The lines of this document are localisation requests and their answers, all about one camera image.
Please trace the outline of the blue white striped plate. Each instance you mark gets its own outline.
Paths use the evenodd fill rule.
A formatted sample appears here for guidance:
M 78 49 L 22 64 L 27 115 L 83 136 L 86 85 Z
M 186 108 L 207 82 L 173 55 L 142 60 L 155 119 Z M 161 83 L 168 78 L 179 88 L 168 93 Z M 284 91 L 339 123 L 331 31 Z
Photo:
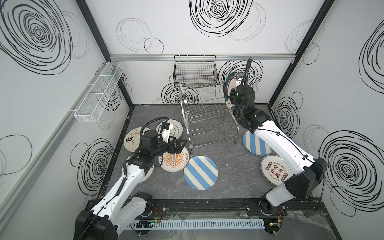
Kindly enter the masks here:
M 186 183 L 193 189 L 204 191 L 210 189 L 218 180 L 218 167 L 206 156 L 195 156 L 184 168 Z

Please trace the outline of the white plate red characters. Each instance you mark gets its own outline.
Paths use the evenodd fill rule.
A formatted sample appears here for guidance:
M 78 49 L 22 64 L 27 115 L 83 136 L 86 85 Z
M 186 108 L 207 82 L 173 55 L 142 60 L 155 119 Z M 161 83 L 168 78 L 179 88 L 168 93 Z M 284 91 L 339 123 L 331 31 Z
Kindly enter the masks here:
M 261 161 L 261 171 L 266 180 L 274 186 L 294 176 L 288 164 L 278 155 L 265 156 Z

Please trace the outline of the green red rimmed white plate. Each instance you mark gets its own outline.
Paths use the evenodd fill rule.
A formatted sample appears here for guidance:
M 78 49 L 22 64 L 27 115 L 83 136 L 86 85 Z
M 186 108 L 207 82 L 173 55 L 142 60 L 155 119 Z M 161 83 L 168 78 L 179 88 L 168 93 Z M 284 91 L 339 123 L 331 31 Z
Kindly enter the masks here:
M 224 99 L 225 99 L 225 104 L 228 107 L 228 109 L 233 108 L 234 100 L 230 99 L 230 96 L 231 96 L 230 94 L 231 94 L 231 92 L 234 93 L 236 90 L 236 88 L 234 87 L 233 82 L 232 82 L 232 80 L 234 79 L 236 74 L 238 74 L 238 73 L 229 74 L 227 79 L 225 80 L 225 82 L 223 84 Z

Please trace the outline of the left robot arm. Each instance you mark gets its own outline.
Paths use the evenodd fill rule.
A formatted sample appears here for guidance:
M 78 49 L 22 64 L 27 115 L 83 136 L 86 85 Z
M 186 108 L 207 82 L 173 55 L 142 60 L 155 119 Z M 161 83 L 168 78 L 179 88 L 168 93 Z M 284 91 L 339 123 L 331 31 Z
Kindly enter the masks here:
M 110 191 L 91 210 L 83 210 L 75 221 L 75 240 L 116 240 L 138 216 L 152 212 L 152 195 L 130 194 L 145 178 L 154 161 L 164 153 L 180 154 L 187 140 L 175 137 L 163 139 L 155 130 L 141 134 L 140 145 L 129 157 L 124 173 Z

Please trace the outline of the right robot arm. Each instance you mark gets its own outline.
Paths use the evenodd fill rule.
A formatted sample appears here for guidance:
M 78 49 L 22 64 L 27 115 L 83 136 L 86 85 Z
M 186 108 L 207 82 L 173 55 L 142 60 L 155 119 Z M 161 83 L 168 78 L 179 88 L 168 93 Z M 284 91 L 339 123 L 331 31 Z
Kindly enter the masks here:
M 265 141 L 283 159 L 293 176 L 264 194 L 260 211 L 271 216 L 277 208 L 292 199 L 305 199 L 323 183 L 327 162 L 314 158 L 295 144 L 276 123 L 256 107 L 255 91 L 248 85 L 239 85 L 230 93 L 234 117 L 238 124 Z

